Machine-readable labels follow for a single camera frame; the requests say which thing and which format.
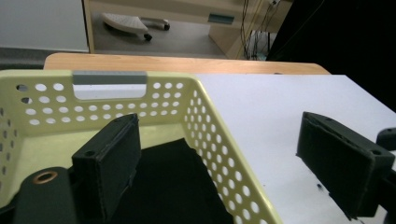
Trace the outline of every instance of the basket hole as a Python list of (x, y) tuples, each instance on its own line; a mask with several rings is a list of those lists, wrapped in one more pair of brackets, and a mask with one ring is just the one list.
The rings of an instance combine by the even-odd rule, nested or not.
[(35, 85), (35, 89), (36, 89), (37, 91), (46, 91), (46, 90), (47, 90), (47, 86), (44, 85), (44, 84), (36, 84), (36, 85)]
[(154, 89), (158, 90), (161, 87), (161, 83), (156, 82), (156, 83), (154, 83), (153, 87), (154, 87)]
[(29, 120), (29, 123), (32, 125), (39, 125), (40, 121), (38, 119), (31, 119), (31, 120)]
[(166, 92), (163, 94), (163, 98), (168, 99), (169, 97), (171, 97), (171, 93)]
[(228, 186), (229, 186), (231, 189), (234, 189), (234, 188), (235, 188), (235, 182), (233, 182), (233, 180), (229, 179), (229, 180), (228, 180)]
[(229, 201), (228, 206), (230, 207), (231, 210), (235, 210), (235, 203), (233, 201)]
[(257, 205), (257, 203), (251, 202), (251, 203), (250, 203), (250, 207), (251, 207), (251, 210), (252, 210), (254, 213), (256, 213), (256, 214), (258, 214), (258, 213), (260, 212), (260, 208), (259, 208), (259, 206)]
[(66, 97), (64, 97), (64, 96), (57, 96), (57, 97), (56, 97), (56, 101), (59, 102), (59, 103), (64, 103), (64, 102), (66, 102)]
[(228, 164), (229, 164), (231, 167), (235, 167), (235, 162), (233, 161), (233, 158), (229, 158), (229, 159), (228, 159)]
[(218, 175), (218, 181), (219, 181), (219, 183), (222, 183), (222, 176), (221, 175)]
[(33, 100), (32, 100), (32, 98), (29, 98), (29, 97), (23, 97), (23, 98), (21, 98), (21, 102), (24, 104), (30, 105), (33, 102)]
[(238, 202), (238, 203), (242, 203), (242, 196), (240, 195), (240, 194), (238, 194), (238, 193), (236, 193), (235, 194), (235, 199), (236, 199), (236, 201)]
[(90, 105), (88, 107), (91, 111), (96, 111), (98, 109), (98, 107), (96, 105)]
[(241, 175), (241, 173), (240, 173), (239, 171), (236, 171), (236, 172), (235, 172), (235, 178), (236, 178), (236, 180), (238, 180), (238, 181), (242, 181), (242, 175)]
[(68, 117), (62, 118), (62, 122), (63, 122), (63, 123), (68, 123), (68, 122), (70, 122), (70, 121), (71, 121), (71, 119), (68, 118)]
[(104, 118), (104, 119), (111, 119), (111, 115), (105, 114), (105, 115), (103, 115), (103, 118)]
[(67, 112), (69, 112), (69, 109), (67, 107), (62, 106), (62, 107), (59, 107), (59, 112), (67, 113)]
[(90, 119), (91, 119), (91, 120), (97, 120), (97, 119), (99, 119), (99, 118), (98, 118), (97, 115), (91, 115), (91, 116), (90, 116)]
[(236, 224), (243, 224), (244, 222), (242, 221), (242, 218), (240, 216), (235, 217), (235, 223)]
[(223, 147), (221, 148), (221, 151), (222, 151), (222, 153), (223, 153), (224, 155), (227, 155), (227, 154), (228, 154), (228, 148), (227, 148), (226, 146), (223, 146)]
[(85, 120), (85, 118), (84, 118), (84, 117), (82, 117), (82, 116), (77, 116), (77, 117), (76, 117), (76, 120), (77, 120), (77, 121), (84, 121), (84, 120)]
[(38, 101), (40, 101), (43, 104), (47, 104), (50, 102), (50, 98), (47, 96), (40, 96), (40, 98), (38, 98)]
[(52, 111), (51, 108), (45, 107), (45, 108), (43, 108), (43, 113), (44, 113), (44, 114), (52, 114), (53, 111)]
[(158, 92), (154, 92), (154, 93), (152, 93), (152, 98), (158, 99), (158, 98), (160, 98), (160, 94)]
[(242, 187), (242, 191), (244, 192), (245, 196), (250, 196), (250, 189), (247, 186)]
[(250, 213), (249, 213), (249, 211), (247, 209), (243, 210), (243, 214), (244, 214), (244, 218), (246, 220), (250, 220)]
[(206, 157), (211, 160), (212, 159), (212, 153), (210, 151), (207, 151), (206, 152)]
[(27, 115), (35, 115), (37, 112), (34, 109), (26, 109), (25, 113)]
[(110, 105), (103, 105), (103, 106), (102, 106), (102, 109), (104, 109), (104, 110), (109, 110), (109, 109), (111, 109), (111, 106), (110, 106)]
[(55, 119), (46, 119), (46, 122), (48, 124), (54, 124), (56, 122), (56, 120)]
[(216, 156), (216, 159), (217, 159), (218, 163), (221, 163), (221, 162), (222, 162), (222, 157), (221, 157), (220, 155), (217, 155), (217, 156)]
[(26, 85), (20, 84), (20, 85), (17, 85), (17, 90), (18, 91), (28, 91), (28, 88)]
[(225, 196), (228, 196), (228, 189), (226, 187), (223, 187), (222, 192)]
[(228, 175), (228, 169), (227, 169), (226, 166), (223, 166), (222, 172), (223, 172), (224, 175)]
[(179, 82), (179, 83), (176, 84), (176, 88), (177, 88), (177, 89), (181, 89), (181, 88), (183, 88), (183, 87), (184, 87), (184, 84), (181, 83), (181, 82)]
[(117, 104), (117, 105), (116, 105), (116, 109), (123, 109), (123, 105)]
[(216, 125), (214, 125), (214, 124), (212, 124), (211, 126), (210, 126), (210, 130), (212, 131), (212, 133), (215, 133), (216, 132)]
[(64, 90), (64, 85), (62, 85), (61, 83), (55, 83), (53, 84), (53, 89), (55, 89), (56, 91), (62, 91)]
[(165, 84), (166, 89), (171, 89), (173, 87), (172, 83), (168, 82)]
[(82, 112), (83, 110), (84, 110), (84, 109), (82, 108), (82, 106), (79, 106), (79, 105), (78, 105), (78, 106), (75, 106), (75, 111), (76, 111), (76, 112), (79, 113), (79, 112)]
[(218, 169), (218, 166), (214, 162), (212, 162), (212, 170), (216, 171), (217, 169)]
[(216, 141), (218, 142), (218, 143), (221, 143), (221, 141), (222, 141), (222, 139), (221, 139), (221, 135), (216, 135)]

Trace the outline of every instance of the black fabric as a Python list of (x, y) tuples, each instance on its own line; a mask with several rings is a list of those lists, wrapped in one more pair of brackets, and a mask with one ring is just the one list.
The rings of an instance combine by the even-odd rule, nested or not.
[(205, 165), (184, 139), (142, 150), (111, 223), (233, 223)]

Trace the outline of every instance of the cable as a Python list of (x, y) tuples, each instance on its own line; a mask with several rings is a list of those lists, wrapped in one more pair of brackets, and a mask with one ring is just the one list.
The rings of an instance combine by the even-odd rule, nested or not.
[(314, 10), (314, 12), (312, 12), (312, 14), (308, 17), (308, 19), (306, 19), (306, 21), (298, 28), (298, 30), (296, 32), (294, 32), (294, 34), (289, 38), (289, 40), (282, 47), (280, 47), (279, 50), (276, 51), (275, 54), (280, 52), (283, 48), (285, 48), (289, 44), (289, 42), (300, 32), (300, 30), (303, 29), (303, 27), (306, 25), (306, 23), (309, 22), (312, 19), (312, 17), (318, 12), (318, 10), (322, 7), (324, 2), (325, 2), (325, 0), (321, 1), (319, 6)]
[(248, 0), (245, 0), (244, 8), (242, 10), (242, 24), (241, 24), (241, 34), (240, 35), (241, 35), (242, 46), (244, 47), (244, 56), (246, 59), (248, 59), (248, 47), (247, 47), (247, 40), (246, 40), (246, 35), (245, 35), (245, 17), (247, 15), (247, 11), (248, 11)]

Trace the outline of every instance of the cream plastic basket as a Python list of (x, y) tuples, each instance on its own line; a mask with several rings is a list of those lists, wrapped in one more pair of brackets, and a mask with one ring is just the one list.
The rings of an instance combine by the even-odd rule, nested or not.
[[(121, 83), (143, 85), (143, 96), (77, 98), (82, 84)], [(0, 207), (26, 176), (70, 167), (75, 151), (130, 113), (139, 117), (142, 148), (184, 137), (197, 150), (235, 223), (282, 223), (200, 81), (180, 73), (1, 71)]]

